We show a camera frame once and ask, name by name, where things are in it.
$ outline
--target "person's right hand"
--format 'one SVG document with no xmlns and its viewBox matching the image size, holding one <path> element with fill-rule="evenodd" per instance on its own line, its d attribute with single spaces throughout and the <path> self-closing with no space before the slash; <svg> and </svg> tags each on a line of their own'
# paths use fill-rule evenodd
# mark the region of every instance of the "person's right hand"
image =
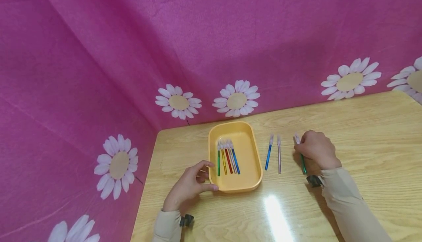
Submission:
<svg viewBox="0 0 422 242">
<path fill-rule="evenodd" d="M 321 170 L 341 167 L 341 162 L 336 157 L 336 148 L 322 132 L 305 132 L 300 144 L 295 144 L 295 150 L 316 162 Z"/>
</svg>

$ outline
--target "pink curtain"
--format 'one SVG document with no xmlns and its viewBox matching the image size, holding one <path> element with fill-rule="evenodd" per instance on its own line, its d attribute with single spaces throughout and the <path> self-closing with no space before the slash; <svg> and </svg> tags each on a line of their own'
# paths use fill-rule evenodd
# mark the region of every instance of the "pink curtain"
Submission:
<svg viewBox="0 0 422 242">
<path fill-rule="evenodd" d="M 129 241 L 162 129 L 392 89 L 422 103 L 420 7 L 0 0 L 0 241 Z"/>
</svg>

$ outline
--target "yellow tray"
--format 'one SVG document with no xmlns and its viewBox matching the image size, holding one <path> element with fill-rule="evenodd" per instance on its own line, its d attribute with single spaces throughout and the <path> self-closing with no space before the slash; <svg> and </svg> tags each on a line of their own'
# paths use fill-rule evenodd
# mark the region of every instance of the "yellow tray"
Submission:
<svg viewBox="0 0 422 242">
<path fill-rule="evenodd" d="M 231 139 L 240 174 L 230 173 L 226 159 L 227 175 L 224 174 L 222 151 L 220 151 L 220 176 L 217 175 L 217 142 Z M 246 122 L 230 122 L 215 126 L 208 135 L 208 157 L 215 167 L 210 168 L 210 182 L 225 193 L 247 192 L 256 189 L 263 178 L 256 139 L 252 127 Z"/>
</svg>

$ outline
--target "light wood tabletop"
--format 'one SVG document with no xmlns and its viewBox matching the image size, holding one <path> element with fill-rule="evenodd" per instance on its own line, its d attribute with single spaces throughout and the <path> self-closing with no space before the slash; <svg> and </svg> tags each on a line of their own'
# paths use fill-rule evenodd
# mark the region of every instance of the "light wood tabletop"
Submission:
<svg viewBox="0 0 422 242">
<path fill-rule="evenodd" d="M 250 123 L 261 162 L 269 136 L 282 139 L 260 186 L 242 194 L 203 193 L 187 211 L 195 217 L 188 241 L 343 241 L 321 189 L 310 188 L 292 136 L 307 130 L 330 137 L 362 196 L 393 241 L 422 241 L 422 106 L 402 92 L 378 93 L 239 118 Z M 151 241 L 155 217 L 186 167 L 208 157 L 216 123 L 159 132 L 132 242 Z M 316 168 L 307 160 L 308 170 Z"/>
</svg>

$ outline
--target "white daisy print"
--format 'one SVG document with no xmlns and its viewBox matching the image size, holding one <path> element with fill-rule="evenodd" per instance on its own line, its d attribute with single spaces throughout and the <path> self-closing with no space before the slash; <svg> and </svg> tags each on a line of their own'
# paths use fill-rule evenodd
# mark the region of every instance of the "white daisy print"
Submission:
<svg viewBox="0 0 422 242">
<path fill-rule="evenodd" d="M 101 191 L 104 200 L 113 192 L 114 200 L 119 198 L 120 192 L 128 192 L 129 184 L 133 184 L 134 175 L 138 169 L 138 149 L 131 147 L 130 139 L 124 139 L 119 134 L 117 139 L 108 137 L 103 144 L 106 154 L 97 158 L 98 165 L 94 169 L 96 175 L 102 175 L 97 184 L 97 190 Z"/>
<path fill-rule="evenodd" d="M 171 112 L 174 118 L 193 118 L 193 114 L 198 114 L 197 108 L 202 107 L 200 99 L 194 98 L 191 92 L 183 93 L 180 86 L 167 84 L 166 89 L 160 88 L 158 92 L 162 96 L 156 96 L 155 103 L 163 107 L 162 111 Z"/>
<path fill-rule="evenodd" d="M 368 65 L 369 57 L 363 61 L 360 58 L 353 61 L 352 65 L 342 65 L 338 68 L 338 75 L 329 75 L 327 80 L 322 82 L 323 96 L 330 95 L 328 100 L 340 100 L 343 98 L 351 98 L 365 92 L 366 86 L 374 86 L 381 72 L 374 72 L 378 67 L 378 62 Z"/>
<path fill-rule="evenodd" d="M 95 221 L 91 220 L 88 222 L 89 216 L 81 216 L 72 228 L 67 231 L 66 221 L 58 223 L 50 233 L 48 242 L 98 242 L 100 241 L 100 235 L 94 234 L 88 237 L 94 227 Z"/>
<path fill-rule="evenodd" d="M 258 106 L 254 101 L 261 95 L 257 93 L 257 86 L 249 86 L 249 81 L 237 80 L 235 86 L 228 84 L 225 89 L 220 91 L 222 97 L 214 99 L 214 107 L 217 112 L 225 113 L 226 117 L 239 117 L 248 115 L 253 108 Z"/>
<path fill-rule="evenodd" d="M 412 66 L 408 66 L 393 76 L 391 83 L 387 87 L 393 90 L 401 90 L 413 97 L 414 100 L 422 104 L 422 56 L 415 60 Z"/>
</svg>

